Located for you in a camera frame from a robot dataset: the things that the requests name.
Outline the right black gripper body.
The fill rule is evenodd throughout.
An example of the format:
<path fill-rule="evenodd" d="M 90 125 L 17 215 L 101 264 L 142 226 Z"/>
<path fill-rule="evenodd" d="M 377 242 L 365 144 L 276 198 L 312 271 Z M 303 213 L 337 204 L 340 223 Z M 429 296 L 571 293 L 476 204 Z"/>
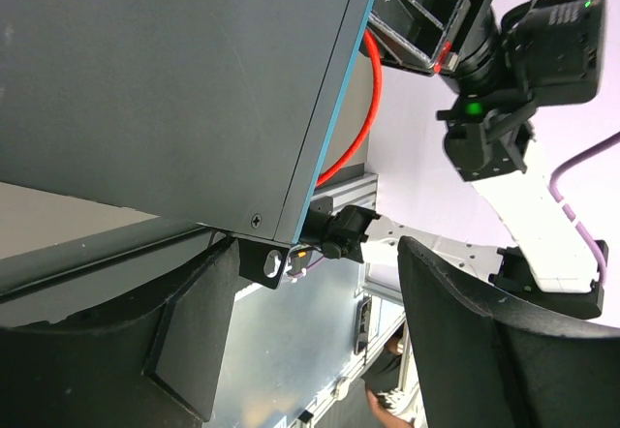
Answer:
<path fill-rule="evenodd" d="M 463 0 L 443 48 L 433 58 L 434 74 L 443 76 L 457 94 L 484 95 L 503 75 L 491 2 Z"/>

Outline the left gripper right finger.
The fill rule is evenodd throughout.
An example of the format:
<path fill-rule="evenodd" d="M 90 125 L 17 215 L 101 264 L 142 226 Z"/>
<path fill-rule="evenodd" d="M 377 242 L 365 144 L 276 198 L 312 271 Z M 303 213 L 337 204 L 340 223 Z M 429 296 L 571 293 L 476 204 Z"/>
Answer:
<path fill-rule="evenodd" d="M 409 236 L 398 273 L 429 426 L 618 426 L 618 329 L 494 288 Z"/>

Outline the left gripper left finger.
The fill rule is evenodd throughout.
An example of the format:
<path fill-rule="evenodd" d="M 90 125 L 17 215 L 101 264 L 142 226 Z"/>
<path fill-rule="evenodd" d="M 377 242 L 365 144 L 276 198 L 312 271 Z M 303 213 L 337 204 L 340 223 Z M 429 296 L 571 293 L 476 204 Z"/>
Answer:
<path fill-rule="evenodd" d="M 239 247 L 55 324 L 1 331 L 5 427 L 201 427 L 212 416 Z"/>

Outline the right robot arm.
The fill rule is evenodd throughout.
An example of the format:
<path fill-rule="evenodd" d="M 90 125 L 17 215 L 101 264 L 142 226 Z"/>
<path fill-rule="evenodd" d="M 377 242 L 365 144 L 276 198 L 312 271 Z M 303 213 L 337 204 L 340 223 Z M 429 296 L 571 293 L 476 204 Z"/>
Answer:
<path fill-rule="evenodd" d="M 375 0 L 363 35 L 373 92 L 382 70 L 438 76 L 455 93 L 437 112 L 460 178 L 509 231 L 506 248 L 445 239 L 353 205 L 310 210 L 299 241 L 328 259 L 391 265 L 402 237 L 492 286 L 582 320 L 603 310 L 607 248 L 579 222 L 547 171 L 532 117 L 599 90 L 607 0 L 527 0 L 496 18 L 493 0 Z"/>

